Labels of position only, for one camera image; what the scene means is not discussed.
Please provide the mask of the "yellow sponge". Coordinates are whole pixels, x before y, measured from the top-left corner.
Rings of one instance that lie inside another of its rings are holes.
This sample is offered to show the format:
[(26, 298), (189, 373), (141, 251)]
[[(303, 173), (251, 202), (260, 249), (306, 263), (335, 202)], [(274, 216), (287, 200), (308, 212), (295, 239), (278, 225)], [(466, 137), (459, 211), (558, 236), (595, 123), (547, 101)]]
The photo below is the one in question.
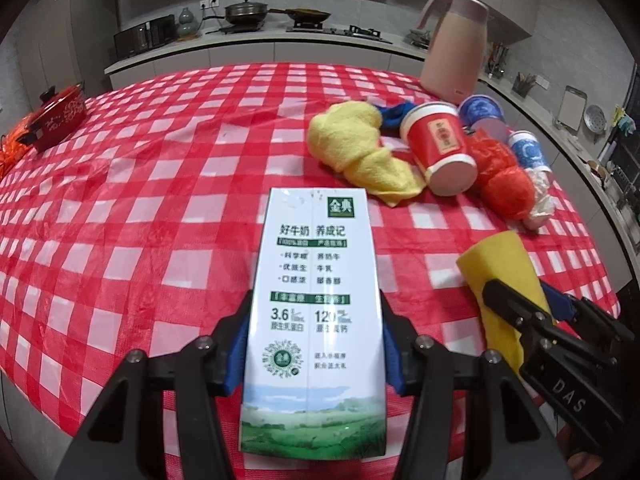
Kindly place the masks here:
[(480, 306), (487, 347), (516, 372), (524, 363), (521, 329), (551, 310), (526, 249), (512, 231), (484, 238), (457, 260), (462, 278)]

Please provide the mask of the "green white milk carton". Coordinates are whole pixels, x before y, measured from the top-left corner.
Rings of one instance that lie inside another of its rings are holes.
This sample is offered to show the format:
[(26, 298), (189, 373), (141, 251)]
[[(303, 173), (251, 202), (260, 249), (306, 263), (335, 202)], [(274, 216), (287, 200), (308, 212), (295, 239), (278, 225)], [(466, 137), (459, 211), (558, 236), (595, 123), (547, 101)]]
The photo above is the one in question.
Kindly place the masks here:
[(240, 449), (293, 460), (386, 451), (383, 319), (367, 194), (274, 188), (250, 307)]

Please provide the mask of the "orange plastic bag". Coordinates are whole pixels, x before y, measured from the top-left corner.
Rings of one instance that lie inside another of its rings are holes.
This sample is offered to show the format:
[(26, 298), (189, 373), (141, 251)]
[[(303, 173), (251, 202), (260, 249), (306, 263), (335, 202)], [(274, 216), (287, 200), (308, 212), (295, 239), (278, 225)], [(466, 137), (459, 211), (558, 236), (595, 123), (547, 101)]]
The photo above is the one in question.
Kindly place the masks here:
[(536, 203), (535, 188), (513, 153), (483, 129), (468, 137), (468, 150), (477, 166), (474, 192), (502, 220), (526, 218)]
[(25, 127), (17, 125), (9, 133), (1, 136), (0, 151), (0, 179), (3, 179), (9, 171), (28, 153), (32, 148), (21, 144), (17, 139), (25, 133)]

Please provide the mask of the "yellow cloth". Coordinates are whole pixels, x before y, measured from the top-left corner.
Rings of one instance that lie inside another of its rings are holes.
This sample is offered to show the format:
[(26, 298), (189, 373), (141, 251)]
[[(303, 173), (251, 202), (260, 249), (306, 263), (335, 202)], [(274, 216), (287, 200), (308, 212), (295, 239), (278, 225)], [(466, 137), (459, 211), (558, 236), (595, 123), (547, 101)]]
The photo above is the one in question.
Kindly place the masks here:
[(382, 113), (362, 101), (331, 105), (311, 118), (307, 148), (312, 157), (387, 206), (420, 195), (426, 183), (408, 162), (381, 141)]

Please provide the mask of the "blue cloth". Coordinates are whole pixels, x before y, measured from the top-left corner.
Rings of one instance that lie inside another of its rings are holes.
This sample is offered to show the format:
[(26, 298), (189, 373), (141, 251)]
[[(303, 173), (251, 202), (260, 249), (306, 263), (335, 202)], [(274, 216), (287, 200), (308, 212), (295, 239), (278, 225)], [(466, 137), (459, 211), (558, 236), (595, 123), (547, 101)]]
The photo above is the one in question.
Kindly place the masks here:
[(394, 106), (377, 105), (376, 108), (382, 117), (382, 133), (398, 138), (401, 123), (406, 116), (416, 108), (416, 104), (410, 101), (404, 101)]

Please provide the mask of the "white plastic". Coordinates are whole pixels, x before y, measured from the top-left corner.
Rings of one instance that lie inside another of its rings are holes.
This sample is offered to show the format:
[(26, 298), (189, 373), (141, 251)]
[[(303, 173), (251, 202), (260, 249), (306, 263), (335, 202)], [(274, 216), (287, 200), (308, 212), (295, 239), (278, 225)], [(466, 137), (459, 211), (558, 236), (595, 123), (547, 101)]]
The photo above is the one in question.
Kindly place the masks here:
[(552, 218), (555, 211), (550, 195), (552, 179), (548, 171), (543, 169), (530, 168), (525, 172), (534, 185), (535, 203), (523, 220), (523, 226), (529, 231), (537, 231)]

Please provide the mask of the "red white checkered tablecloth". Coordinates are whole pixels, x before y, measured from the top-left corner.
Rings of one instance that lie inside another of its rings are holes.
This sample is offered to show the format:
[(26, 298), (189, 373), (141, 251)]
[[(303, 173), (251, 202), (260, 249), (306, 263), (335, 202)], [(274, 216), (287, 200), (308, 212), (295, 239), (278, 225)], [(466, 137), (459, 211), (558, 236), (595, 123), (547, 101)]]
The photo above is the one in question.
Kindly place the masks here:
[[(308, 122), (346, 100), (435, 99), (414, 78), (328, 64), (245, 64), (156, 77), (88, 101), (66, 142), (1, 181), (1, 425), (39, 479), (133, 348), (182, 348), (253, 281), (270, 188), (346, 186), (306, 148)], [(457, 352), (485, 341), (458, 255), (508, 227), (536, 273), (620, 315), (587, 220), (559, 186), (538, 234), (473, 195), (370, 200), (378, 276), (392, 308)], [(240, 392), (218, 410), (239, 479), (390, 479), (410, 400), (387, 397), (387, 454), (295, 463), (238, 452)]]

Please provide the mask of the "blue white paper cup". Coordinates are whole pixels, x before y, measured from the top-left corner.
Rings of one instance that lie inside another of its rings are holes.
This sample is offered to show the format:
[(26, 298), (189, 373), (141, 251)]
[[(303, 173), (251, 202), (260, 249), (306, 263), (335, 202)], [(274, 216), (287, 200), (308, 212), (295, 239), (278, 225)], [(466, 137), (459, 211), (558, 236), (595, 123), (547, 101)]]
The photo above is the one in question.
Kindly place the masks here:
[(518, 166), (536, 176), (544, 174), (549, 181), (552, 180), (551, 168), (533, 133), (526, 130), (512, 132), (506, 140), (506, 145), (515, 156)]

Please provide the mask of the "round metal strainer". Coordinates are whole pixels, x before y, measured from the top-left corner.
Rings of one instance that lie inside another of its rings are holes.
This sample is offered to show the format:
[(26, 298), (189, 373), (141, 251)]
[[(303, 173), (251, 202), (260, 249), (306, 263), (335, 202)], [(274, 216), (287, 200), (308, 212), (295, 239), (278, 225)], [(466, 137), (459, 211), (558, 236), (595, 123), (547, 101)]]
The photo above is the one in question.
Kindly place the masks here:
[(584, 123), (586, 128), (595, 136), (605, 133), (608, 125), (604, 111), (597, 104), (590, 104), (585, 108)]

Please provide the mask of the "white cutting board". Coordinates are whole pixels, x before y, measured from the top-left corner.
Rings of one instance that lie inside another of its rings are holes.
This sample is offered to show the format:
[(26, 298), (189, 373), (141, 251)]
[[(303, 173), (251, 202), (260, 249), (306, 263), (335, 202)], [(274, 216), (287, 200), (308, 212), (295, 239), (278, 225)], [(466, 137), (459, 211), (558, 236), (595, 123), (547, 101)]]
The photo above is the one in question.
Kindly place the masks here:
[(586, 105), (587, 95), (585, 92), (572, 86), (566, 86), (556, 120), (570, 132), (578, 133)]

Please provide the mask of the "utensil holder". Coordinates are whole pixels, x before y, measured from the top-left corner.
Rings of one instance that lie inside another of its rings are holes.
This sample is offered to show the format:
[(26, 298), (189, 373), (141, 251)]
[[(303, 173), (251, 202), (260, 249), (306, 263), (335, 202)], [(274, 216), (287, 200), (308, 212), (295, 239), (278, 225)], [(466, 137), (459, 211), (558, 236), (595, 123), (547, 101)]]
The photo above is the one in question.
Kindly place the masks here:
[(512, 91), (522, 99), (525, 99), (529, 91), (536, 84), (537, 76), (534, 74), (523, 74), (518, 72), (512, 84)]

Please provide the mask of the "red enamel pot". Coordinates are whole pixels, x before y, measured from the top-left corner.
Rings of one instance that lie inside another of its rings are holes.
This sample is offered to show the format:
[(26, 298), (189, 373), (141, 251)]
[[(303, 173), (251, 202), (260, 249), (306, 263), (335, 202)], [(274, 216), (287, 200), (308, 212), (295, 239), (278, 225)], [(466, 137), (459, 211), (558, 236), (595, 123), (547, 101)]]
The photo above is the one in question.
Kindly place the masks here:
[(40, 94), (41, 106), (27, 117), (17, 143), (38, 153), (65, 141), (86, 119), (84, 84), (72, 84), (58, 91), (55, 86)]

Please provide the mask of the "green ceramic vase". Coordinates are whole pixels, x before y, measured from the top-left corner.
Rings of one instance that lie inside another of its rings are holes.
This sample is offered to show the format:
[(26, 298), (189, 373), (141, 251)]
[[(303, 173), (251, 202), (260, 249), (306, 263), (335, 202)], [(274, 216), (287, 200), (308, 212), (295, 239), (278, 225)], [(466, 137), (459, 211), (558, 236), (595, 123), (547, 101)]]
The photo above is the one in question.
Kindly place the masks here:
[(193, 37), (198, 34), (200, 25), (189, 8), (183, 8), (178, 16), (177, 35), (179, 38)]

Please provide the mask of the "dark cooking pot with lid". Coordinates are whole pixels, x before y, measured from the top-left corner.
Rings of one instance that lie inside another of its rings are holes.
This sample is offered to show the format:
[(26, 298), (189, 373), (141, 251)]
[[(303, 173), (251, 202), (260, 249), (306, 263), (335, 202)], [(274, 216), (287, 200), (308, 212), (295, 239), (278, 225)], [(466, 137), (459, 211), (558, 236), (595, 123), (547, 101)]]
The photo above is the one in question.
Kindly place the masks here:
[(259, 26), (265, 21), (269, 6), (267, 3), (243, 0), (224, 8), (224, 18), (233, 26)]

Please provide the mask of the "beige refrigerator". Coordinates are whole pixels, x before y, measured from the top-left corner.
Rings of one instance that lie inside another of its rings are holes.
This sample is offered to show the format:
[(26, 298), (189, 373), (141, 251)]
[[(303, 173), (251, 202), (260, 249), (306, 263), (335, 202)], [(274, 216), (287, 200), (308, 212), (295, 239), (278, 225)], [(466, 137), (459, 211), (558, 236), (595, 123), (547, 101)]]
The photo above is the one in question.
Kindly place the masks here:
[(21, 20), (17, 56), (29, 105), (50, 88), (83, 84), (86, 96), (112, 90), (116, 0), (39, 0)]

